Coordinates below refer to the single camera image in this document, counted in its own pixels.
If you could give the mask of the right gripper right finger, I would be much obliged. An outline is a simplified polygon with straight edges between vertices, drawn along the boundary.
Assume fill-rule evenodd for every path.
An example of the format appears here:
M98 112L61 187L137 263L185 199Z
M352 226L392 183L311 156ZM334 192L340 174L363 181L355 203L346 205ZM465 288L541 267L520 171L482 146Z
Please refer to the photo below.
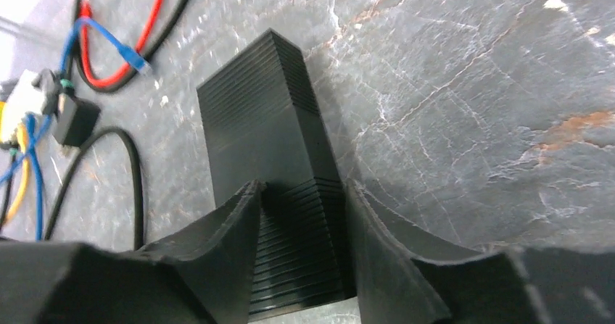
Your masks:
M436 236L347 184L364 323L612 323L614 250L478 252Z

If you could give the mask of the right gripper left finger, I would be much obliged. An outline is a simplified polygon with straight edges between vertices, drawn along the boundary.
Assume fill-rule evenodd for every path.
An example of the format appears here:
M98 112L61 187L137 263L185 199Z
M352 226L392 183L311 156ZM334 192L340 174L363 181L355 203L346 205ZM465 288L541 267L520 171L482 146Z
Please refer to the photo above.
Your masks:
M224 204L136 251L78 242L1 243L3 323L246 323L261 193Z

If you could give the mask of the black power adapter with cord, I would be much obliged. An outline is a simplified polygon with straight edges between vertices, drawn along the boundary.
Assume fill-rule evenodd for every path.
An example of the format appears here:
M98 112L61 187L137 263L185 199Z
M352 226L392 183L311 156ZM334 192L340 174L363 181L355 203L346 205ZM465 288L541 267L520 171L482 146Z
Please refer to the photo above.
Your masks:
M61 146L81 147L93 134L101 109L93 102L76 96L73 83L42 70L36 84L44 95L42 113L56 117L53 137Z

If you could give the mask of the white network switch box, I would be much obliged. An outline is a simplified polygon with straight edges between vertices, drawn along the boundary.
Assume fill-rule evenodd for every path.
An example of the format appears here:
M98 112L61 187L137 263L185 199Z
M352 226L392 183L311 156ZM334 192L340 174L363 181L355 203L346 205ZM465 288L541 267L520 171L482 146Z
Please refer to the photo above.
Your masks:
M25 70L7 100L1 103L1 142L16 141L18 125L26 114L42 115L46 100L41 74Z

